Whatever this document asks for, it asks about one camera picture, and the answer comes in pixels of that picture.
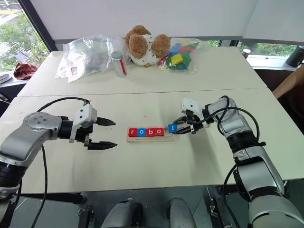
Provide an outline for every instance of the tree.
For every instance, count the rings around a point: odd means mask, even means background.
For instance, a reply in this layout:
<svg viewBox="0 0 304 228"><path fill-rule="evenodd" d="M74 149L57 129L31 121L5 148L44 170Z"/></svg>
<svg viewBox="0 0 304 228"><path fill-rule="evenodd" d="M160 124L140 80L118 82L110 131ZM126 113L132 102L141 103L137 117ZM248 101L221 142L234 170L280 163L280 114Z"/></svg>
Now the tree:
<svg viewBox="0 0 304 228"><path fill-rule="evenodd" d="M218 47L219 46L219 41L218 40L207 40L206 44L212 47Z"/></svg>
<svg viewBox="0 0 304 228"><path fill-rule="evenodd" d="M0 42L11 47L8 53L0 57L2 70L14 69L16 56L23 55L26 62L40 65L49 54L45 44L29 25L27 17L20 13L15 23L0 26Z"/></svg>
<svg viewBox="0 0 304 228"><path fill-rule="evenodd" d="M251 55L265 56L289 56L295 50L295 45L284 44L263 44L263 43L240 43L240 51L247 48L251 50Z"/></svg>

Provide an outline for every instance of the window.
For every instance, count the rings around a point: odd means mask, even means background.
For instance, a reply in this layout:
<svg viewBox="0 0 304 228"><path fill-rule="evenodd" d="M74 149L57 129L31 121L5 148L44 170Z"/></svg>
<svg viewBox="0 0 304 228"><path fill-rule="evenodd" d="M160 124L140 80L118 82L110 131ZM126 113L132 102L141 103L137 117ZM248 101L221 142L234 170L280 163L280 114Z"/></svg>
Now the window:
<svg viewBox="0 0 304 228"><path fill-rule="evenodd" d="M17 0L0 0L0 72L19 62L39 66L49 51Z"/></svg>
<svg viewBox="0 0 304 228"><path fill-rule="evenodd" d="M263 56L282 56L288 57L295 50L296 45L284 45L284 44L264 44L254 42L239 42L238 48L240 51L243 49L250 49L251 55L263 55Z"/></svg>
<svg viewBox="0 0 304 228"><path fill-rule="evenodd" d="M206 44L211 47L218 47L219 46L219 40L206 40Z"/></svg>

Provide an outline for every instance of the red block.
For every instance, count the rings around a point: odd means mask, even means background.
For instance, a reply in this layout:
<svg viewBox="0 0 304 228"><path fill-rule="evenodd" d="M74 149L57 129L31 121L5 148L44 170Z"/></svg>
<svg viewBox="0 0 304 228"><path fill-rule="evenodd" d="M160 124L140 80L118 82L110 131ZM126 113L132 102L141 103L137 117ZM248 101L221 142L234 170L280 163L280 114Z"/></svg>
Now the red block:
<svg viewBox="0 0 304 228"><path fill-rule="evenodd" d="M137 128L129 129L129 137L137 137Z"/></svg>
<svg viewBox="0 0 304 228"><path fill-rule="evenodd" d="M155 129L147 128L147 137L154 137L154 136L155 136Z"/></svg>
<svg viewBox="0 0 304 228"><path fill-rule="evenodd" d="M164 136L165 130L163 127L156 127L155 128L155 136Z"/></svg>
<svg viewBox="0 0 304 228"><path fill-rule="evenodd" d="M181 47L181 48L179 49L179 52L180 52L180 53L184 53L184 52L186 52L186 51L192 51L192 50L195 50L195 48L193 48L193 47Z"/></svg>

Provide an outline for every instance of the brown teddy bear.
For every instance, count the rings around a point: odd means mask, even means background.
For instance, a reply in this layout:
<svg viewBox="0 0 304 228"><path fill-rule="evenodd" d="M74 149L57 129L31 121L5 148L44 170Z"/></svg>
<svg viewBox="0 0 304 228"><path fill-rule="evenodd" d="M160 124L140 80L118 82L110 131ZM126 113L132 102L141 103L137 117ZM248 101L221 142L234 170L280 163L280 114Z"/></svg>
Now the brown teddy bear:
<svg viewBox="0 0 304 228"><path fill-rule="evenodd" d="M125 37L131 59L140 66L157 63L169 50L170 38L164 34L153 36L142 25L135 26Z"/></svg>

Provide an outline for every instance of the plastic bag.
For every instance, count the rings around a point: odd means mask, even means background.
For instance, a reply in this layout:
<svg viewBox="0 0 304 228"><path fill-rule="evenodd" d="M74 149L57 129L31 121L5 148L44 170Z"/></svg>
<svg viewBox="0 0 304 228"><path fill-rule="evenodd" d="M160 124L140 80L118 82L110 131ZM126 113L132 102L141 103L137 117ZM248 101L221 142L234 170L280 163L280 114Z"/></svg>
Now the plastic bag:
<svg viewBox="0 0 304 228"><path fill-rule="evenodd" d="M164 72L195 72L198 67L196 60L207 48L206 43L199 39L171 38L170 51L157 63L157 67Z"/></svg>
<svg viewBox="0 0 304 228"><path fill-rule="evenodd" d="M55 78L68 77L69 83L84 75L111 69L111 54L115 51L122 52L126 63L131 61L124 39L110 38L102 34L76 39L64 44L63 50Z"/></svg>

